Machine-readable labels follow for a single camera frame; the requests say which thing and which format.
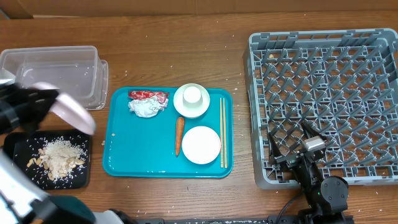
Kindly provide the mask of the peanut and rice scraps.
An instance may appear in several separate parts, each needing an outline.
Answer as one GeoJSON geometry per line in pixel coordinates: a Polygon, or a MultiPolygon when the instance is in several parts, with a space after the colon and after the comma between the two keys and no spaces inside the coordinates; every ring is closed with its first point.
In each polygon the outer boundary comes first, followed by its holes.
{"type": "Polygon", "coordinates": [[[77,178],[77,175],[73,173],[81,172],[86,167],[87,160],[87,149],[73,144],[71,140],[59,137],[50,142],[45,140],[44,146],[29,156],[26,170],[36,171],[32,179],[38,177],[38,183],[46,178],[56,184],[60,181],[68,182],[77,178]]]}

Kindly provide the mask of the white cup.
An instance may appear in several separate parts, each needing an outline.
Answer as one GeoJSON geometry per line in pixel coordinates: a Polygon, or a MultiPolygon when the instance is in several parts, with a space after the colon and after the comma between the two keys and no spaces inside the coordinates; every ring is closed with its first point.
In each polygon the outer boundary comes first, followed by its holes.
{"type": "Polygon", "coordinates": [[[189,86],[183,92],[183,99],[188,104],[197,104],[201,100],[201,91],[198,87],[189,86]]]}

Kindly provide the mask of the large pink plate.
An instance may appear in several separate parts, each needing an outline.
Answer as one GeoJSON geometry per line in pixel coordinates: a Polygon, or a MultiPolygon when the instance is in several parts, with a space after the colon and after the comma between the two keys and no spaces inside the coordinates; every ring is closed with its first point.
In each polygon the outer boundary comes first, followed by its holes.
{"type": "Polygon", "coordinates": [[[50,111],[66,123],[73,126],[75,129],[91,136],[94,135],[96,123],[93,117],[68,93],[60,90],[55,85],[46,82],[37,82],[32,85],[32,88],[38,90],[55,90],[58,93],[58,96],[50,107],[50,111]]]}

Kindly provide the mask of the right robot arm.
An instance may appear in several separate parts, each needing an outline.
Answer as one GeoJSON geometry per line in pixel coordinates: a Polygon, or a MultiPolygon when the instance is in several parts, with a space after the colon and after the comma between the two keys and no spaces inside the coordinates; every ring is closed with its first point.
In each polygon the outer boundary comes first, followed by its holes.
{"type": "Polygon", "coordinates": [[[300,150],[286,156],[280,152],[274,135],[267,134],[271,150],[269,159],[280,170],[292,173],[301,188],[301,192],[284,205],[273,222],[353,223],[353,217],[343,213],[348,209],[347,181],[339,176],[324,178],[317,166],[317,162],[325,156],[327,138],[305,121],[301,127],[305,140],[300,150]],[[296,216],[285,216],[287,207],[302,195],[306,198],[308,208],[300,210],[296,216]]]}

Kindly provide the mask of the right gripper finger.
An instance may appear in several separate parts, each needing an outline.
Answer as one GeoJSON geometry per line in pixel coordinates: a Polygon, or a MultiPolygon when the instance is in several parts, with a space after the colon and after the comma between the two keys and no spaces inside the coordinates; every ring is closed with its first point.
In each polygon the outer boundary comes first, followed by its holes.
{"type": "Polygon", "coordinates": [[[313,129],[312,125],[307,121],[301,122],[301,127],[303,129],[303,133],[306,140],[309,139],[321,139],[322,141],[326,142],[326,137],[320,134],[318,131],[313,129]]]}
{"type": "Polygon", "coordinates": [[[276,144],[274,137],[271,133],[268,133],[268,140],[269,140],[269,160],[272,162],[273,165],[279,164],[279,159],[283,157],[282,153],[279,150],[278,145],[276,144]]]}

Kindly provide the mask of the white tissue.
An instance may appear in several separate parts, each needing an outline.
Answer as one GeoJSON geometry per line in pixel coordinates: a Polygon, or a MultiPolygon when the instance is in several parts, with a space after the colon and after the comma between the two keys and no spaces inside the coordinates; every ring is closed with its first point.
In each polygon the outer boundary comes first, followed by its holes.
{"type": "Polygon", "coordinates": [[[141,118],[151,118],[163,111],[168,105],[169,99],[160,96],[152,96],[143,100],[132,100],[128,103],[130,112],[141,118]]]}

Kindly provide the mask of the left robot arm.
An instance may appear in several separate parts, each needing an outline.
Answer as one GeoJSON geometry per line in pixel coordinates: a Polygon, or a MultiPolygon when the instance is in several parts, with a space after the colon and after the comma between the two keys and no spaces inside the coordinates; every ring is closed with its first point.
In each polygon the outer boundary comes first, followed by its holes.
{"type": "MultiPolygon", "coordinates": [[[[22,129],[34,134],[49,112],[75,129],[92,136],[92,116],[70,95],[46,82],[22,88],[15,76],[1,70],[1,133],[22,129]]],[[[16,223],[122,223],[113,210],[91,211],[74,196],[50,195],[36,186],[1,153],[1,211],[13,215],[16,223]]]]}

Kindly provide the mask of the red snack wrapper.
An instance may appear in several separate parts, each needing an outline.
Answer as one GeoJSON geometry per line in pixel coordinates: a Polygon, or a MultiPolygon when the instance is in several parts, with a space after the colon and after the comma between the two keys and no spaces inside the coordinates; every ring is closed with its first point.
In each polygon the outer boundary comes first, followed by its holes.
{"type": "Polygon", "coordinates": [[[155,96],[160,104],[165,104],[169,101],[169,93],[163,91],[149,91],[149,90],[139,90],[130,91],[128,97],[133,100],[144,100],[155,96]]]}

